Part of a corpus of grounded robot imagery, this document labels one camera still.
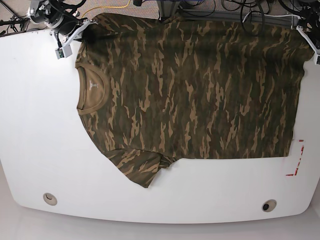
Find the shirt sleeve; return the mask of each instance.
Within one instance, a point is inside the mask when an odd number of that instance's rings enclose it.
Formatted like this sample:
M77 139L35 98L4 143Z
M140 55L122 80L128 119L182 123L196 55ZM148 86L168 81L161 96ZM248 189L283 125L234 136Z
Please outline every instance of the shirt sleeve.
M104 154L128 179L147 188L157 172L176 161L157 152L137 149L116 149Z

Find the camouflage t-shirt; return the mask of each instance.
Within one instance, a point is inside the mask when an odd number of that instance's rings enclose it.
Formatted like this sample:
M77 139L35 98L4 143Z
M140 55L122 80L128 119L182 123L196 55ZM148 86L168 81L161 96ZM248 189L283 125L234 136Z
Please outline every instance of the camouflage t-shirt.
M147 188L181 158L289 154L312 57L297 31L267 25L251 37L235 22L95 19L75 64L77 109L96 147L131 181Z

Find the white table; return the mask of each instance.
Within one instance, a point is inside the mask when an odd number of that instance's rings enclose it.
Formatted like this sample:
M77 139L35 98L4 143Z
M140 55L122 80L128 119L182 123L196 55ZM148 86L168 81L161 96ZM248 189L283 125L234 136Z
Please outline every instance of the white table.
M320 67L305 64L286 158L181 159L145 189L92 143L77 113L73 55L57 60L48 30L0 38L0 159L14 200L53 213L142 223L221 223L304 212L320 177ZM304 152L296 176L301 147ZM57 198L50 206L44 193ZM263 212L274 199L272 212Z

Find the floor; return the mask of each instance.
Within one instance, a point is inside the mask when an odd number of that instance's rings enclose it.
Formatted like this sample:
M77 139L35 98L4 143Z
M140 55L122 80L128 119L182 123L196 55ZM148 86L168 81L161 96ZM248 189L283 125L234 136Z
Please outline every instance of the floor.
M13 12L15 12L19 17L25 16L27 14L27 10L30 6L30 2L27 0L2 0ZM85 13L87 10L92 9L97 6L125 6L129 0L88 0L79 11L81 14ZM79 3L80 0L66 0L66 3L76 4ZM196 0L189 1L192 4L195 4ZM230 3L228 1L224 1L224 5L228 9L234 9L234 3ZM222 7L222 0L204 0L203 4L197 6L197 9L211 11L215 7L215 11L225 11ZM262 7L267 11L268 6L266 1L262 2ZM286 11L279 5L277 1L270 3L270 14L273 15L284 15ZM93 18L94 16L103 13L117 13L123 15L130 15L141 18L149 18L149 19L157 19L159 17L158 5L155 0L146 0L141 7L137 7L133 5L133 0L130 1L130 4L126 8L99 8L88 12L85 16ZM2 5L0 5L0 20L8 21L12 17L12 14L5 9ZM28 29L43 29L45 25L40 24L30 24ZM5 31L7 29L6 26L0 26L0 32Z
M0 163L0 239L3 240L314 240L320 218L309 207L296 216L217 224L146 224L49 213L16 204Z

